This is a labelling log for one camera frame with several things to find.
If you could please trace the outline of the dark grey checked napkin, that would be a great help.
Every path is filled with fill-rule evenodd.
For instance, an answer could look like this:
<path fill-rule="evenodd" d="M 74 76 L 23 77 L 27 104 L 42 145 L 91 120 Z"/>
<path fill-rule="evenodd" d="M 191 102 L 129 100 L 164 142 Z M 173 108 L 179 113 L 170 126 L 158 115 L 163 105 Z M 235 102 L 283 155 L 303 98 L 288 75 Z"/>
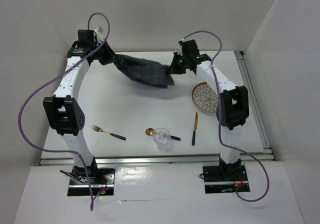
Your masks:
<path fill-rule="evenodd" d="M 175 85 L 170 67 L 157 61 L 116 54 L 113 63 L 122 74 L 134 82 L 163 89 Z"/>

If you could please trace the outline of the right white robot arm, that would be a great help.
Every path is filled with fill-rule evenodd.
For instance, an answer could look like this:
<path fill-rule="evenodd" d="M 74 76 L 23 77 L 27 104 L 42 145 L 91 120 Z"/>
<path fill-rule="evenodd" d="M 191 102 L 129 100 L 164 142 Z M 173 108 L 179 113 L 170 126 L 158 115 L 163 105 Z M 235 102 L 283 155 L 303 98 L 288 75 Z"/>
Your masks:
<path fill-rule="evenodd" d="M 223 180 L 230 180 L 241 167 L 242 131 L 250 114 L 248 90 L 229 80 L 216 67 L 214 58 L 200 54 L 194 39 L 180 40 L 179 51 L 173 53 L 170 71 L 180 75 L 186 70 L 201 77 L 217 94 L 218 138 L 222 145 L 218 174 Z"/>

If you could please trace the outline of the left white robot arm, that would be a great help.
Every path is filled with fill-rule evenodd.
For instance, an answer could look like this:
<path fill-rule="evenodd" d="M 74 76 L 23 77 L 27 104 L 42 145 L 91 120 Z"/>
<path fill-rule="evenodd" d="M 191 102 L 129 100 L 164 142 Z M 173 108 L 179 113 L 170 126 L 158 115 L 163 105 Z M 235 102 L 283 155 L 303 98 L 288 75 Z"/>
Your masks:
<path fill-rule="evenodd" d="M 50 127 L 61 136 L 71 153 L 72 175 L 88 184 L 97 181 L 99 171 L 84 137 L 85 114 L 78 104 L 78 96 L 91 63 L 103 54 L 111 56 L 103 32 L 101 27 L 78 31 L 78 40 L 67 52 L 66 73 L 53 95 L 43 99 Z"/>

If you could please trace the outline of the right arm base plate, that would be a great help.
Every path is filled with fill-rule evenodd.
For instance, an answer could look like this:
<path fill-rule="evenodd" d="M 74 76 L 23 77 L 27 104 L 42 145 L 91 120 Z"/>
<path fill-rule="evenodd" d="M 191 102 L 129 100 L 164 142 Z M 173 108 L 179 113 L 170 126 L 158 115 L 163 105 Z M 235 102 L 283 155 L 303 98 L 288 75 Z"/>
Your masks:
<path fill-rule="evenodd" d="M 223 176 L 217 165 L 203 166 L 199 178 L 204 182 L 205 194 L 235 193 L 237 188 L 239 193 L 251 191 L 243 164 L 228 176 Z"/>

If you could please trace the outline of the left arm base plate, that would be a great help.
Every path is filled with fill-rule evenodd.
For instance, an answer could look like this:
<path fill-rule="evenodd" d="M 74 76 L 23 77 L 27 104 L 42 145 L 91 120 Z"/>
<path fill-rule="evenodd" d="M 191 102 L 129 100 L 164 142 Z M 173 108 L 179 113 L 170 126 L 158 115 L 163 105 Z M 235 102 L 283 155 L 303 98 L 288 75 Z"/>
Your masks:
<path fill-rule="evenodd" d="M 68 197 L 90 196 L 88 180 L 85 174 L 80 175 L 74 170 L 60 170 L 59 172 L 69 177 Z M 115 172 L 115 168 L 98 168 L 95 177 L 93 175 L 89 176 L 93 196 L 97 196 L 98 193 L 100 193 L 100 196 L 114 195 Z"/>

